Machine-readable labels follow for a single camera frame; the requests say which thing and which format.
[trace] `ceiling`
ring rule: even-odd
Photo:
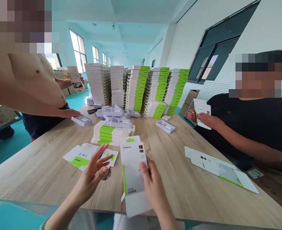
[[[110,56],[141,61],[182,1],[67,0],[67,21],[77,23]]]

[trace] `teal floor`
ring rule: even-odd
[[[85,98],[89,95],[89,90],[85,93],[73,94],[66,97],[71,109],[78,110],[86,104]],[[8,140],[0,140],[0,164],[13,156],[16,152],[27,146],[30,142],[30,136],[25,130],[22,121],[18,121],[12,125],[15,133]],[[113,228],[113,215],[98,213],[97,229],[108,230]],[[20,206],[9,202],[0,201],[0,230],[34,230],[39,229],[45,217],[32,213]]]

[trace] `wooden tabletop surface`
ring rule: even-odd
[[[0,165],[0,200],[59,206],[70,193],[81,170],[62,157],[76,145],[91,143],[93,128],[100,118],[88,115],[91,106],[80,112],[93,121],[81,127],[66,119]],[[262,228],[282,229],[282,207],[257,185],[255,194],[210,172],[194,166],[185,157],[184,146],[229,162],[178,115],[168,123],[167,134],[155,123],[160,119],[131,118],[161,174],[166,195],[178,219]],[[110,146],[119,151],[119,147]],[[125,213],[121,204],[123,177],[118,155],[111,177],[102,181],[82,208]]]

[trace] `black t-shirt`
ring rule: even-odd
[[[220,118],[237,133],[282,152],[282,98],[243,101],[219,94],[207,104],[211,105],[212,116]],[[234,148],[217,131],[200,126],[195,130],[220,152],[236,159],[253,159]]]

